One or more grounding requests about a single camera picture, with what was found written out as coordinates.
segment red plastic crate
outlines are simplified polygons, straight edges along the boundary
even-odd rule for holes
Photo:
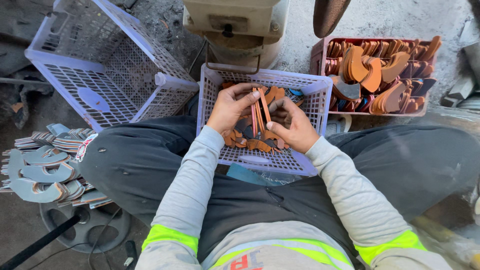
[[[397,38],[397,37],[325,37],[322,38],[317,44],[312,47],[312,54],[310,58],[310,74],[312,75],[320,75],[325,76],[325,62],[327,60],[326,54],[323,54],[324,51],[327,51],[327,46],[330,41],[345,41],[351,42],[355,46],[360,46],[362,42],[365,41],[392,41],[392,40],[402,40],[407,42],[413,42],[415,39],[405,39],[405,38]],[[429,45],[432,41],[421,41],[420,45]],[[433,66],[435,69],[435,63],[437,62],[437,52],[435,52],[434,56],[428,60],[427,62]],[[417,79],[417,78],[408,78],[408,77],[400,77],[400,79]],[[398,114],[398,113],[384,113],[381,114],[382,116],[423,116],[427,111],[428,99],[430,93],[427,92],[425,95],[425,103],[414,113],[408,114]],[[378,115],[378,114],[371,114],[368,112],[344,112],[344,111],[329,111],[328,113],[333,114],[362,114],[362,115]]]

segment hand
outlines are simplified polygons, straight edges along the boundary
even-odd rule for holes
[[[267,128],[295,151],[305,154],[320,138],[305,113],[288,97],[275,100],[268,107],[272,121]]]
[[[239,117],[252,112],[250,105],[260,98],[260,93],[252,92],[252,88],[259,87],[262,85],[241,83],[220,91],[207,126],[215,129],[222,137],[230,135]]]

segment gray long-sleeve shirt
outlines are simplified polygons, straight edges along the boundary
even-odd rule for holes
[[[152,226],[162,225],[199,238],[210,198],[222,136],[204,126],[182,160],[174,181],[158,207]],[[357,246],[378,246],[411,230],[387,199],[361,175],[345,153],[321,137],[306,153],[324,180],[335,209]],[[318,228],[299,221],[250,224],[230,232],[200,264],[195,250],[164,239],[146,245],[137,264],[143,269],[335,269],[294,251],[295,243],[281,239],[320,241],[345,251]],[[222,256],[229,255],[224,261]],[[348,269],[349,264],[335,261]],[[390,248],[376,255],[372,269],[450,269],[438,254],[414,248]]]

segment sleeve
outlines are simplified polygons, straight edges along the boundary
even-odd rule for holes
[[[320,137],[305,155],[325,182],[337,215],[355,248],[372,269],[396,269],[391,266],[404,264],[424,266],[411,269],[451,269],[440,255],[423,247],[412,228],[385,196],[357,171],[347,154]]]
[[[222,136],[204,126],[165,193],[142,245],[137,270],[202,269],[196,253]]]

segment crate handle hole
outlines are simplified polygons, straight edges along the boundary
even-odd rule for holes
[[[83,102],[85,102],[85,104],[90,108],[99,112],[110,112],[110,106],[107,101],[92,89],[87,87],[79,87],[77,93]]]
[[[249,155],[244,155],[244,156],[239,156],[239,159],[246,162],[246,163],[253,163],[253,164],[268,164],[270,163],[270,160],[258,156],[249,156]]]

